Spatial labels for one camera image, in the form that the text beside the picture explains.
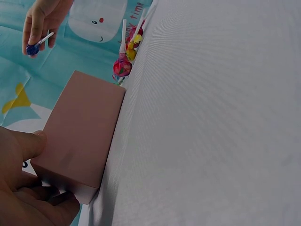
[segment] blue lollipop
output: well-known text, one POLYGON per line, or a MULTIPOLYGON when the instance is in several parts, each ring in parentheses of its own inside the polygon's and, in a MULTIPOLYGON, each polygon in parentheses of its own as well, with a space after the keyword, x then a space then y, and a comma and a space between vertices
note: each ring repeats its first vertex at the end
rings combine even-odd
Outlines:
POLYGON ((45 42, 47 39, 49 39, 54 33, 51 32, 49 35, 47 35, 45 38, 43 38, 42 40, 40 40, 37 44, 34 45, 27 45, 26 46, 26 52, 27 55, 33 56, 36 55, 39 50, 40 50, 40 46, 43 42, 45 42))

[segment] hand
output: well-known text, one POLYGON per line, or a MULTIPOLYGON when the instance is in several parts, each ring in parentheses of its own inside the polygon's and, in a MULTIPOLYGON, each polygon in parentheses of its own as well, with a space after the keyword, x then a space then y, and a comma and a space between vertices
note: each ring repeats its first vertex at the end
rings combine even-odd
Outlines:
POLYGON ((36 0, 33 6, 28 10, 24 29, 22 51, 26 55, 26 46, 34 45, 42 38, 47 36, 48 32, 54 32, 49 38, 48 46, 52 48, 55 44, 57 31, 71 8, 73 0, 36 0))
POLYGON ((0 127, 0 225, 69 226, 79 211, 71 193, 42 186, 22 171, 22 162, 43 151, 46 135, 11 131, 0 127))

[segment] lollipop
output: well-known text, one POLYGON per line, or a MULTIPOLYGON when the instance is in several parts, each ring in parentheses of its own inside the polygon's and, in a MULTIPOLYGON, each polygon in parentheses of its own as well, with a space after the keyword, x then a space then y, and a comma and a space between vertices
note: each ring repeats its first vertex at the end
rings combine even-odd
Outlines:
POLYGON ((133 61, 135 60, 135 57, 136 57, 136 54, 137 54, 137 51, 134 50, 134 37, 136 37, 136 35, 138 34, 139 30, 140 30, 140 27, 142 25, 142 22, 143 22, 143 19, 144 19, 144 12, 145 12, 145 9, 143 10, 142 14, 141 14, 141 17, 140 17, 140 20, 139 20, 139 23, 137 25, 137 28, 135 30, 135 33, 133 34, 132 36, 132 39, 130 40, 130 42, 127 44, 127 58, 129 61, 133 61))
POLYGON ((119 49, 119 58, 115 61, 113 65, 114 76, 125 77, 128 76, 132 69, 132 64, 129 62, 126 56, 125 47, 126 47, 126 26, 127 20, 122 22, 122 40, 119 49))
MULTIPOLYGON (((137 26, 132 27, 132 29, 130 31, 130 34, 128 35, 128 37, 126 39, 126 43, 130 42, 130 40, 132 39, 132 37, 133 37, 133 35, 134 35, 135 31, 136 31, 136 28, 137 28, 137 26)), ((139 29, 138 34, 141 35, 141 36, 143 35, 142 27, 139 29)))
POLYGON ((54 33, 51 32, 49 35, 47 35, 45 38, 41 39, 37 44, 34 45, 27 45, 26 46, 26 52, 27 55, 33 56, 36 55, 40 50, 40 45, 45 42, 47 39, 49 39, 54 33))
POLYGON ((142 26, 141 26, 138 34, 136 36, 134 36, 134 48, 138 48, 140 42, 142 41, 143 33, 145 32, 145 29, 150 21, 151 15, 152 15, 155 7, 156 7, 156 4, 154 6, 152 6, 151 8, 149 8, 149 11, 147 12, 147 14, 142 22, 142 26))

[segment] white fabric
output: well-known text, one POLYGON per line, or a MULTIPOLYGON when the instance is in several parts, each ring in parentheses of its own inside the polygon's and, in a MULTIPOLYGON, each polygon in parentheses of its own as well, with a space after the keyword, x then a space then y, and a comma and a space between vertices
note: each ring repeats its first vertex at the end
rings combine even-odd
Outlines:
POLYGON ((301 225, 301 1, 160 0, 90 226, 301 225))

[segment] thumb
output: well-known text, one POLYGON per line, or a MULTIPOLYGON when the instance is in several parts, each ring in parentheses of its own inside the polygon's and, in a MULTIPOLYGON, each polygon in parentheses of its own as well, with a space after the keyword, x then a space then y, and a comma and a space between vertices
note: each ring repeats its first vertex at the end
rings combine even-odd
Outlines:
POLYGON ((47 142, 46 134, 43 131, 23 133, 10 130, 10 132, 17 139, 21 147, 23 161, 40 155, 47 142))
POLYGON ((40 41, 43 27, 44 27, 45 14, 40 8, 34 8, 32 12, 32 28, 30 32, 29 45, 37 44, 40 41))

